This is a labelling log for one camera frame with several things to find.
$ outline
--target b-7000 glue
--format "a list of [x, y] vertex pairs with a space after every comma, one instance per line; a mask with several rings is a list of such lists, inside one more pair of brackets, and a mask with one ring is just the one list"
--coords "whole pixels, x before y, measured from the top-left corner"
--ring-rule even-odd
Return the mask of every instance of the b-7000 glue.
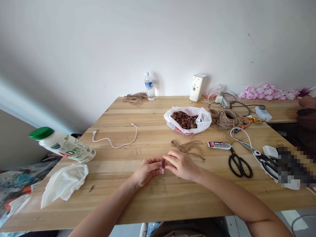
[[224, 142], [208, 142], [208, 147], [221, 150], [230, 150], [230, 144]]
[[81, 164], [91, 161], [95, 157], [95, 150], [89, 148], [78, 139], [50, 127], [41, 127], [29, 134], [29, 137], [39, 141], [47, 150], [62, 155]]

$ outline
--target twine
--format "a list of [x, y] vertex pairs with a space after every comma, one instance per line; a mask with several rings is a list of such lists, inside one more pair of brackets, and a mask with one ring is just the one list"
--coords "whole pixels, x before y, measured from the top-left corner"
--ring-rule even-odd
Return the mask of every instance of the twine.
[[124, 102], [128, 102], [130, 104], [142, 104], [142, 99], [147, 99], [147, 94], [146, 93], [136, 93], [134, 95], [126, 95], [124, 96], [124, 98], [122, 99]]
[[221, 129], [232, 129], [240, 125], [243, 116], [232, 109], [223, 109], [217, 111], [214, 109], [210, 110], [212, 120], [217, 124], [217, 127]]
[[171, 141], [171, 145], [178, 148], [178, 150], [182, 153], [187, 153], [187, 154], [191, 154], [191, 155], [196, 155], [198, 156], [202, 162], [205, 161], [204, 157], [200, 156], [199, 154], [195, 154], [195, 153], [189, 153], [188, 151], [191, 150], [192, 148], [198, 150], [199, 152], [202, 153], [202, 149], [199, 147], [199, 144], [203, 144], [200, 141], [191, 141], [182, 145], [178, 145], [178, 143], [175, 140]]

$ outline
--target orange pliers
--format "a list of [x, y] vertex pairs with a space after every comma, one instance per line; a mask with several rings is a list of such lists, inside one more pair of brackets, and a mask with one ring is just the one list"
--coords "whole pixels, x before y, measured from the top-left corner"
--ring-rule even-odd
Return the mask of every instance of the orange pliers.
[[[249, 122], [247, 123], [247, 122], [245, 122], [246, 119], [247, 119], [247, 117], [244, 117], [244, 118], [241, 120], [240, 124], [238, 125], [238, 128], [245, 129], [245, 128], [247, 128], [250, 124], [252, 124], [252, 120], [249, 120]], [[237, 132], [239, 132], [239, 131], [240, 131], [240, 129], [234, 129], [234, 133], [237, 133]]]

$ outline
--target white plastic bottle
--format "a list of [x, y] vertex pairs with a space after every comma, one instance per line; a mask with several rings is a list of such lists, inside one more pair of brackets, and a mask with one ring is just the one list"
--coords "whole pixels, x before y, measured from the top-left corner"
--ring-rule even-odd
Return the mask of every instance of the white plastic bottle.
[[29, 134], [29, 137], [39, 141], [47, 150], [78, 161], [81, 164], [95, 157], [95, 150], [89, 148], [78, 139], [68, 134], [57, 132], [50, 127], [41, 127]]
[[155, 99], [155, 91], [152, 85], [152, 78], [149, 76], [149, 72], [145, 72], [145, 86], [147, 89], [147, 97], [149, 100]]

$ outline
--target bottle cap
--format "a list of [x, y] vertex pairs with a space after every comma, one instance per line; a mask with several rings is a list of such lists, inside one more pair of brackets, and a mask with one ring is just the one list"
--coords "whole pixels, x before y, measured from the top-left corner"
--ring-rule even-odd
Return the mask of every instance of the bottle cap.
[[51, 129], [50, 127], [41, 127], [31, 132], [29, 134], [29, 137], [34, 140], [41, 140], [41, 139], [49, 137], [53, 133], [54, 133], [54, 130]]

